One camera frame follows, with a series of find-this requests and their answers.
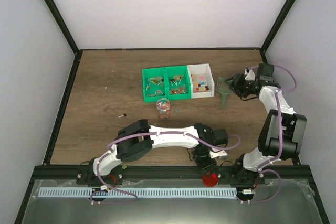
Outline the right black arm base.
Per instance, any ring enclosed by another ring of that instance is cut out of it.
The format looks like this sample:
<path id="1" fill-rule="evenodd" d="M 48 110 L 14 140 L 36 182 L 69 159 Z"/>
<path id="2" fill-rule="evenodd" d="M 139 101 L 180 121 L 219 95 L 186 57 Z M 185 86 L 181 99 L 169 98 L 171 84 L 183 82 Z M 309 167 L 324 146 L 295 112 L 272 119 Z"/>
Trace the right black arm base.
<path id="1" fill-rule="evenodd" d="M 226 160 L 217 167 L 217 174 L 222 184 L 252 186 L 262 181 L 256 172 L 243 168 L 243 160 L 236 159 L 235 163 Z"/>

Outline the clear plastic jar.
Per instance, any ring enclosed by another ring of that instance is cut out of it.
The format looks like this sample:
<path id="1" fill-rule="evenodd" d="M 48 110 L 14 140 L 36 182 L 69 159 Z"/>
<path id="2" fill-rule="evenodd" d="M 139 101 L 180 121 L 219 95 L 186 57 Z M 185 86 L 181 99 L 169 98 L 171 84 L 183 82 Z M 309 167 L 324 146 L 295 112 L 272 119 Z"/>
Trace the clear plastic jar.
<path id="1" fill-rule="evenodd" d="M 161 120 L 167 120 L 170 116 L 170 101 L 167 98 L 159 98 L 156 102 L 158 116 Z"/>

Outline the green double candy bin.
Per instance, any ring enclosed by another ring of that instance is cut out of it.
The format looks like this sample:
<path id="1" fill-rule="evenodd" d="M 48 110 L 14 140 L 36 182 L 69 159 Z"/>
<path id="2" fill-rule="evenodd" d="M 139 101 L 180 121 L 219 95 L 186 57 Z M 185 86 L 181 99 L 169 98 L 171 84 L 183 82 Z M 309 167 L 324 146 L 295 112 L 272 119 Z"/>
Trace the green double candy bin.
<path id="1" fill-rule="evenodd" d="M 159 98 L 187 100 L 191 98 L 191 78 L 186 65 L 147 68 L 142 70 L 142 91 L 145 103 Z"/>

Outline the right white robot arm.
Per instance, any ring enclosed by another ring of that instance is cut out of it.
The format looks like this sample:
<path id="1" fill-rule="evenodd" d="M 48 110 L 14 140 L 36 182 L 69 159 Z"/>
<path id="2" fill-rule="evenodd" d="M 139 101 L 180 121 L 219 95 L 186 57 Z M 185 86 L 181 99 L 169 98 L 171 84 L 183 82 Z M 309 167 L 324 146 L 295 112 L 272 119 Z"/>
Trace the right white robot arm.
<path id="1" fill-rule="evenodd" d="M 306 129 L 307 118 L 298 114 L 283 96 L 283 88 L 274 80 L 277 65 L 260 63 L 254 71 L 226 79 L 226 84 L 242 101 L 258 99 L 267 111 L 257 147 L 235 162 L 233 177 L 244 184 L 263 168 L 278 161 L 297 158 Z"/>

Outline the red jar lid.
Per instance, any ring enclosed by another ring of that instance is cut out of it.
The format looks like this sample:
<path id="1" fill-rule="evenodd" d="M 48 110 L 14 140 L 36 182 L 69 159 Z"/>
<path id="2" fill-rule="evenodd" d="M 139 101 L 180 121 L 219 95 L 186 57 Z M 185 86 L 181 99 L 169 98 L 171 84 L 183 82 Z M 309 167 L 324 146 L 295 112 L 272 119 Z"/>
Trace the red jar lid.
<path id="1" fill-rule="evenodd" d="M 207 187 L 214 187 L 218 184 L 218 177 L 216 173 L 206 173 L 202 175 L 203 184 Z"/>

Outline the green plastic scoop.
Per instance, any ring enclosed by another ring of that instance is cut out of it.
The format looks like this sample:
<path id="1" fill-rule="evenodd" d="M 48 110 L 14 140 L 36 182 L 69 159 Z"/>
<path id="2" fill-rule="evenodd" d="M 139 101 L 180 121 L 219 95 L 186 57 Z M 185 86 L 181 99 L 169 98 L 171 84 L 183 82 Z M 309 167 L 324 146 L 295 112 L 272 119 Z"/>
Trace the green plastic scoop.
<path id="1" fill-rule="evenodd" d="M 225 78 L 218 77 L 216 85 L 217 92 L 221 94 L 221 108 L 224 108 L 226 106 L 227 96 L 232 93 L 225 80 Z"/>

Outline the white candy bin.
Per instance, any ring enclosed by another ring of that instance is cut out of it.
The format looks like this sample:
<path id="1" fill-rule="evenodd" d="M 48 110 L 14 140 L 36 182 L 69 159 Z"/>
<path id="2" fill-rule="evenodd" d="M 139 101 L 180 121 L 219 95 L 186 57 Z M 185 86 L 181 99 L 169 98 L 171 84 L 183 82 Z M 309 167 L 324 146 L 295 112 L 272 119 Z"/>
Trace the white candy bin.
<path id="1" fill-rule="evenodd" d="M 211 98 L 215 95 L 215 83 L 208 63 L 187 65 L 191 98 Z"/>

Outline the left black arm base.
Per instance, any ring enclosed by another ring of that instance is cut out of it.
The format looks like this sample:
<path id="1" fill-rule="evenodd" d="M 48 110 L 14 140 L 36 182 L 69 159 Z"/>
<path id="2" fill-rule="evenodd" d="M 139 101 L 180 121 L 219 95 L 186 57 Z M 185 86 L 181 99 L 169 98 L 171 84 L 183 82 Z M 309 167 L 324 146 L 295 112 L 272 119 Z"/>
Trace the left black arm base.
<path id="1" fill-rule="evenodd" d="M 108 175 L 101 175 L 105 183 L 110 185 L 121 185 L 123 180 L 123 169 L 117 166 Z M 84 162 L 78 166 L 77 185 L 100 186 L 102 182 L 93 172 L 93 165 Z"/>

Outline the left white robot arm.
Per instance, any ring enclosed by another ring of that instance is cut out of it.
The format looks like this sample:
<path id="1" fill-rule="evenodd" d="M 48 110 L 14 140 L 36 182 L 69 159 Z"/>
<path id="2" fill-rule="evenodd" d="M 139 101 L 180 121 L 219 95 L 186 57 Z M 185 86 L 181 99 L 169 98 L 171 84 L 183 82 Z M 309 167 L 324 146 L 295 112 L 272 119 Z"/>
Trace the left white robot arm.
<path id="1" fill-rule="evenodd" d="M 164 128 L 149 125 L 142 119 L 118 132 L 107 151 L 90 162 L 92 168 L 88 176 L 95 184 L 102 184 L 121 163 L 137 161 L 150 150 L 164 147 L 192 149 L 191 160 L 203 173 L 208 173 L 216 166 L 216 157 L 227 155 L 221 147 L 227 143 L 224 129 L 214 131 L 202 123 L 185 128 Z"/>

